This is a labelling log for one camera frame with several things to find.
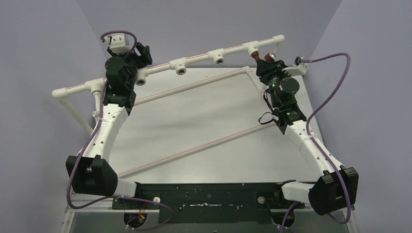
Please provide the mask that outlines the white pipe frame with tees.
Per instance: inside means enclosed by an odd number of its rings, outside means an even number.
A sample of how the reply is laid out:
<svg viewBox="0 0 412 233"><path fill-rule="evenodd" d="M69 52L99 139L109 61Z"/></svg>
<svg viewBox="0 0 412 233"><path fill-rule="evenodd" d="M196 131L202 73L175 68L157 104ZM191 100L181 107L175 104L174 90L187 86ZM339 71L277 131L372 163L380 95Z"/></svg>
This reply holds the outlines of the white pipe frame with tees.
<svg viewBox="0 0 412 233"><path fill-rule="evenodd" d="M151 70L106 159L141 183L275 182L293 177L295 151L267 110L254 67Z"/></svg>

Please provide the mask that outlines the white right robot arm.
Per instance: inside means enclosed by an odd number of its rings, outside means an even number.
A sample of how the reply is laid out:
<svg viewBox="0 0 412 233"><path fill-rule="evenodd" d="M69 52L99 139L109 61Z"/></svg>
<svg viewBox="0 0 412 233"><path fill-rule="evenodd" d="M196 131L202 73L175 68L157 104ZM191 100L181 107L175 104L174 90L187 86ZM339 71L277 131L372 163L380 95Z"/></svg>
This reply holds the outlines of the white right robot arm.
<svg viewBox="0 0 412 233"><path fill-rule="evenodd" d="M345 167L322 145L295 97L300 84L294 76L302 75L307 65L289 67L282 60L262 59L257 59L256 64L256 75L267 86L263 97L271 110L272 122L294 143L317 177L313 184L294 180L280 183L280 190L273 194L274 203L279 207L286 207L292 201L309 204L319 215L351 208L356 202L357 171Z"/></svg>

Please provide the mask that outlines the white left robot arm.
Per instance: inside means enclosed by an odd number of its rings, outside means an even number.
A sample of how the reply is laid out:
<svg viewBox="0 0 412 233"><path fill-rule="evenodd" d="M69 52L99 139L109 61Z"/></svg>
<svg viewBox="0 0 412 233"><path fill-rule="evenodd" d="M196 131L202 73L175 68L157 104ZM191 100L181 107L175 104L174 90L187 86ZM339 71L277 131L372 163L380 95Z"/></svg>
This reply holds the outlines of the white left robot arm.
<svg viewBox="0 0 412 233"><path fill-rule="evenodd" d="M149 46L137 43L137 51L111 54L105 63L106 82L100 102L99 119L88 142L77 156L69 156L66 168L69 191L104 197L125 197L131 208L144 202L140 185L119 178L109 164L109 156L122 124L135 103L137 71L151 65Z"/></svg>

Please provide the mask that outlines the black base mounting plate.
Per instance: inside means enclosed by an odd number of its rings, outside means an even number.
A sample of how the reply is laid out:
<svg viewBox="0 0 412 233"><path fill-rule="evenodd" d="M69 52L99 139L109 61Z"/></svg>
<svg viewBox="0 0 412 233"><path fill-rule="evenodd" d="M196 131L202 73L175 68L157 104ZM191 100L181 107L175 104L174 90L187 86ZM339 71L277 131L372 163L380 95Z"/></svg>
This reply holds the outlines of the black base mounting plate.
<svg viewBox="0 0 412 233"><path fill-rule="evenodd" d="M158 210L159 222L175 213L171 223L269 224L270 210L287 209L293 203L281 187L286 183L175 183L142 184L138 197L153 201L160 198L166 207L152 202L114 200L112 209L132 211Z"/></svg>

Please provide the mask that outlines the aluminium rail frame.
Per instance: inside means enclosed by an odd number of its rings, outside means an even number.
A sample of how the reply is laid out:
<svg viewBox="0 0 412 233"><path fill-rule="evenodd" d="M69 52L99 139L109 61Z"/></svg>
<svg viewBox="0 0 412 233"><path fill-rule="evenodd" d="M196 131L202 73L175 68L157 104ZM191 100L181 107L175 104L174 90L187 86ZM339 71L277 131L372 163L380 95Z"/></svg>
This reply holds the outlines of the aluminium rail frame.
<svg viewBox="0 0 412 233"><path fill-rule="evenodd" d="M114 210L112 200L102 200L82 209L67 208L61 233L277 233L281 222L167 223L160 225L158 210L142 210L146 220L139 229L126 226L125 215L136 217L138 210ZM285 233L358 233L355 217L339 224L328 216L318 216L310 208L295 209L285 223Z"/></svg>

